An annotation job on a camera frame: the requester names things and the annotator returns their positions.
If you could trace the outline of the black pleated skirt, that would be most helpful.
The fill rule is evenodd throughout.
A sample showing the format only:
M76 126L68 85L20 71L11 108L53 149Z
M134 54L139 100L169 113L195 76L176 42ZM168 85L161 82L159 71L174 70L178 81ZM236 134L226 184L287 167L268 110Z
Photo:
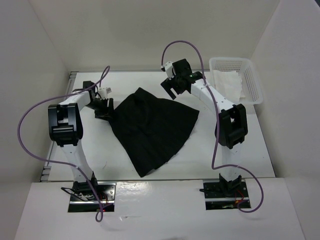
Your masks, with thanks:
M158 98L140 87L115 108L108 122L143 178L180 151L199 113L197 109Z

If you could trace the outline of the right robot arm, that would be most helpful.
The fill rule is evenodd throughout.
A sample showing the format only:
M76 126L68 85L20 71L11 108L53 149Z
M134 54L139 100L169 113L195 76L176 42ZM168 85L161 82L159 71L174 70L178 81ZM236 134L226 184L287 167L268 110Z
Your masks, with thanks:
M212 190L223 196L232 196L241 186L242 177L239 173L242 143L248 134L246 108L227 100L213 86L204 80L204 74L193 72L189 62L184 58L161 66L167 78L161 86L174 100L176 95L185 91L201 100L217 117L215 138L221 146L221 166L219 169L218 186Z

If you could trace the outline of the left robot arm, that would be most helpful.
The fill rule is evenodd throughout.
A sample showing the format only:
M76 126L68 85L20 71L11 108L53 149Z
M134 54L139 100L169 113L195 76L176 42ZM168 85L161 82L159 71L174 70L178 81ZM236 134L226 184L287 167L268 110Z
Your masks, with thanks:
M88 107L94 110L95 118L108 120L114 111L114 100L108 98L112 91L109 87L97 87L91 81L84 81L82 87L66 100L48 107L48 128L50 139L62 149L71 166L72 191L93 200L98 197L100 188L83 150L80 112Z

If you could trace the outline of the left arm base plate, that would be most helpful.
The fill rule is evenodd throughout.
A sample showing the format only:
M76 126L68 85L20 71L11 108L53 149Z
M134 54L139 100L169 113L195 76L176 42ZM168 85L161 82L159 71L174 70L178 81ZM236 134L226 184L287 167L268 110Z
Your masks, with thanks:
M116 185L115 182L99 181L95 186L97 197L89 186L82 190L76 189L75 182L72 187L61 187L60 189L69 195L69 213L99 212L98 199L102 204L103 212L114 212Z

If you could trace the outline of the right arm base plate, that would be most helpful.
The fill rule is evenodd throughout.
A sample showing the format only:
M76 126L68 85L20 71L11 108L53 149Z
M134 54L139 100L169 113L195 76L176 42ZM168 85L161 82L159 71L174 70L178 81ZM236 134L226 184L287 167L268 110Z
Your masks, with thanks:
M251 208L249 193L244 180L238 187L228 193L223 192L217 179L204 180L199 191L204 194L206 210L237 209L238 204L240 204L241 209Z

